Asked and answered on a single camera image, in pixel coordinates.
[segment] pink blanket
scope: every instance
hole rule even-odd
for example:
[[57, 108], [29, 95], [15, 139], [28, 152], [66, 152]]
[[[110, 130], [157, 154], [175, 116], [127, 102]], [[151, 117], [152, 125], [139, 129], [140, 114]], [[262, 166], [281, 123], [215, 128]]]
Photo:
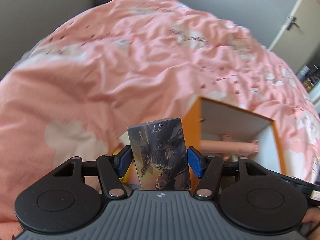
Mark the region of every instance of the pink blanket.
[[315, 180], [319, 118], [283, 60], [176, 0], [113, 0], [63, 24], [0, 83], [0, 239], [21, 230], [22, 190], [71, 156], [111, 153], [129, 125], [183, 118], [196, 95], [275, 119], [289, 173]]

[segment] white label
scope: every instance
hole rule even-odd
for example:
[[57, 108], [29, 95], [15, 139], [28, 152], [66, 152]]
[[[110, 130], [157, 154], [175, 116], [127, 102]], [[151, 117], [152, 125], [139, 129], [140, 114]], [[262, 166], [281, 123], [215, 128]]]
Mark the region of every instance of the white label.
[[310, 198], [320, 201], [320, 191], [313, 190]]

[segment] blue gripper pad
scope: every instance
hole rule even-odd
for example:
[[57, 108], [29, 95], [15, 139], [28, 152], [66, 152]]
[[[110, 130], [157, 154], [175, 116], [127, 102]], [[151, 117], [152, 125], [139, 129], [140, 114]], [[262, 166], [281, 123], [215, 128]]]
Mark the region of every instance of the blue gripper pad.
[[119, 178], [124, 177], [131, 162], [132, 162], [132, 150], [131, 150], [131, 146], [127, 145], [121, 150], [121, 152], [115, 155], [114, 168]]
[[188, 164], [191, 167], [196, 178], [201, 179], [204, 174], [205, 156], [203, 156], [196, 148], [188, 147], [187, 150]]
[[83, 228], [58, 235], [24, 231], [15, 240], [304, 240], [297, 231], [256, 235], [234, 227], [213, 202], [188, 191], [134, 190], [110, 201], [102, 214]]

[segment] gray ribbed plate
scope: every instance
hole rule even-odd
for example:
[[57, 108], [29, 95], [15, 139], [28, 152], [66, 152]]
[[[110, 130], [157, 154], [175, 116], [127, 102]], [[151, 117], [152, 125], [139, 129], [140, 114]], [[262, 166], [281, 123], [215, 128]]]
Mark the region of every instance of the gray ribbed plate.
[[187, 191], [136, 190], [111, 201], [93, 223], [76, 232], [44, 236], [24, 231], [18, 240], [303, 240], [293, 231], [281, 236], [257, 236], [234, 228], [209, 201], [198, 201]]

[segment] silver screw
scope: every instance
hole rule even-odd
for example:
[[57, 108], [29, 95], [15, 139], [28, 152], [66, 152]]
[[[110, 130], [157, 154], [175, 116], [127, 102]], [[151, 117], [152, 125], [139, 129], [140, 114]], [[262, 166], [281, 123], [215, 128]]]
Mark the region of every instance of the silver screw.
[[197, 195], [199, 197], [209, 197], [212, 195], [212, 191], [207, 188], [202, 188], [197, 190]]
[[121, 197], [124, 194], [124, 190], [120, 188], [113, 188], [109, 190], [109, 195], [112, 197]]

